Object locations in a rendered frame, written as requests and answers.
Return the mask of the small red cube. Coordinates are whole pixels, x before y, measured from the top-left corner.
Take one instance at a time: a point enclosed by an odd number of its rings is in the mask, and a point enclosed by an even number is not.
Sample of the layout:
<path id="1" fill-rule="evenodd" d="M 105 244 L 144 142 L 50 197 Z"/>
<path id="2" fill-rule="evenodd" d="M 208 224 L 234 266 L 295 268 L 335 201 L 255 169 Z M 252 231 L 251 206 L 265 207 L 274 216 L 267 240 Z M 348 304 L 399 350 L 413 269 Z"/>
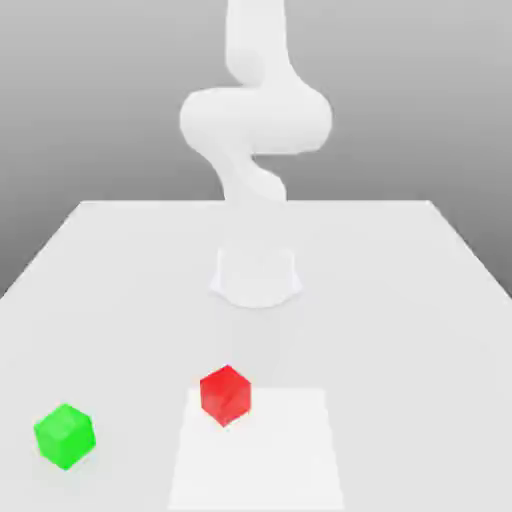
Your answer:
<path id="1" fill-rule="evenodd" d="M 202 409 L 222 427 L 248 413 L 251 383 L 232 366 L 225 365 L 200 380 Z"/>

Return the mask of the small green cube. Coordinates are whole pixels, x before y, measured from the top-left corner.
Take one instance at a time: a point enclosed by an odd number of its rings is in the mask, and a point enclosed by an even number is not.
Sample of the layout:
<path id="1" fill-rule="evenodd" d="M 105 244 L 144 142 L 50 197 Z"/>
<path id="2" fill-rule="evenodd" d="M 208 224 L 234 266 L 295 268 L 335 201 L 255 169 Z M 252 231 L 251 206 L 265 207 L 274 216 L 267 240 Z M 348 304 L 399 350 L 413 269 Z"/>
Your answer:
<path id="1" fill-rule="evenodd" d="M 40 454 L 63 470 L 69 470 L 96 446 L 91 418 L 67 403 L 37 422 L 33 430 Z"/>

